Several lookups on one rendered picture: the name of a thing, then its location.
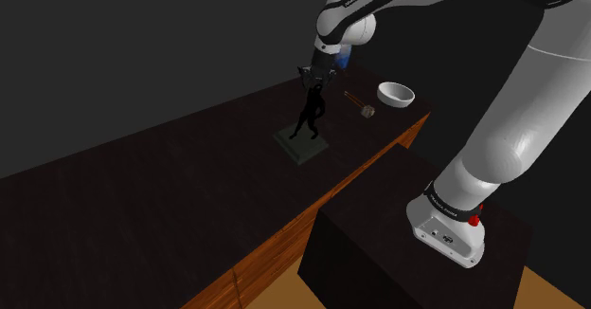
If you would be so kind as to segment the blue cup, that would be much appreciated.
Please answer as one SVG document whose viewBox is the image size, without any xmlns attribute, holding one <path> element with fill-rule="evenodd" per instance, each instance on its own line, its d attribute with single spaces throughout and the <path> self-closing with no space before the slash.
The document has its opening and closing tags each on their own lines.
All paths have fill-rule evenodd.
<svg viewBox="0 0 591 309">
<path fill-rule="evenodd" d="M 335 63 L 336 66 L 341 69 L 345 70 L 349 64 L 349 58 L 352 51 L 351 45 L 342 45 L 340 47 L 339 52 L 335 56 Z"/>
</svg>

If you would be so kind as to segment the black human figure statue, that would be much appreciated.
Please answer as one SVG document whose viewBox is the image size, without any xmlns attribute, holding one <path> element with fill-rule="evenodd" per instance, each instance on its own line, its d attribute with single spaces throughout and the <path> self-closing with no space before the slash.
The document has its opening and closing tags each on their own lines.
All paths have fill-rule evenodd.
<svg viewBox="0 0 591 309">
<path fill-rule="evenodd" d="M 315 126 L 315 122 L 326 112 L 326 102 L 321 91 L 320 83 L 309 88 L 297 123 L 273 134 L 275 141 L 297 165 L 302 165 L 329 147 Z"/>
</svg>

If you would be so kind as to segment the wooden stick tool with cube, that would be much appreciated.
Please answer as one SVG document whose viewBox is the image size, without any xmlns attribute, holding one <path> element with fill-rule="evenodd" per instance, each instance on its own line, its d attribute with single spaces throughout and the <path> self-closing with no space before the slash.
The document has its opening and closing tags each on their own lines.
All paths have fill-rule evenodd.
<svg viewBox="0 0 591 309">
<path fill-rule="evenodd" d="M 350 92 L 345 91 L 344 95 L 351 100 L 353 103 L 355 103 L 359 108 L 360 108 L 360 114 L 362 117 L 364 118 L 371 118 L 374 116 L 375 114 L 375 108 L 370 106 L 370 105 L 366 105 L 364 104 L 362 101 L 360 101 L 358 98 L 354 97 Z"/>
</svg>

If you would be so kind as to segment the white bowl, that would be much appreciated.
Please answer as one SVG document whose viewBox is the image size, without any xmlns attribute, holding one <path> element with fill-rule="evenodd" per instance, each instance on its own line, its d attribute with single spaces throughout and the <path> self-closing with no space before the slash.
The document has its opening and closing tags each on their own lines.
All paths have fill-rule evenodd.
<svg viewBox="0 0 591 309">
<path fill-rule="evenodd" d="M 415 93 L 397 82 L 381 82 L 377 88 L 377 97 L 390 107 L 405 108 L 414 101 Z"/>
</svg>

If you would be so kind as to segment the wooden counter cabinet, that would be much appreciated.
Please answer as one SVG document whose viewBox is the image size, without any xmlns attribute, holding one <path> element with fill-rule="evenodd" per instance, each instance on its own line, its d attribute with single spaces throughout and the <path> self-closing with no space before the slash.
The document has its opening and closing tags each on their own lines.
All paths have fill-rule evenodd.
<svg viewBox="0 0 591 309">
<path fill-rule="evenodd" d="M 422 117 L 179 309 L 246 309 L 304 254 L 318 210 L 393 146 L 408 148 Z"/>
</svg>

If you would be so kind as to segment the dark robot stand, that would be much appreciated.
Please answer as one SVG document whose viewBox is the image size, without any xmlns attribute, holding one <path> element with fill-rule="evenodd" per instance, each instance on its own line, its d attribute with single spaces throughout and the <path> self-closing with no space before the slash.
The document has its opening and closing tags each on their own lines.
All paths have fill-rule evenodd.
<svg viewBox="0 0 591 309">
<path fill-rule="evenodd" d="M 482 260 L 444 257 L 406 216 L 438 172 L 397 144 L 318 211 L 298 275 L 326 309 L 513 309 L 531 226 L 487 203 Z"/>
</svg>

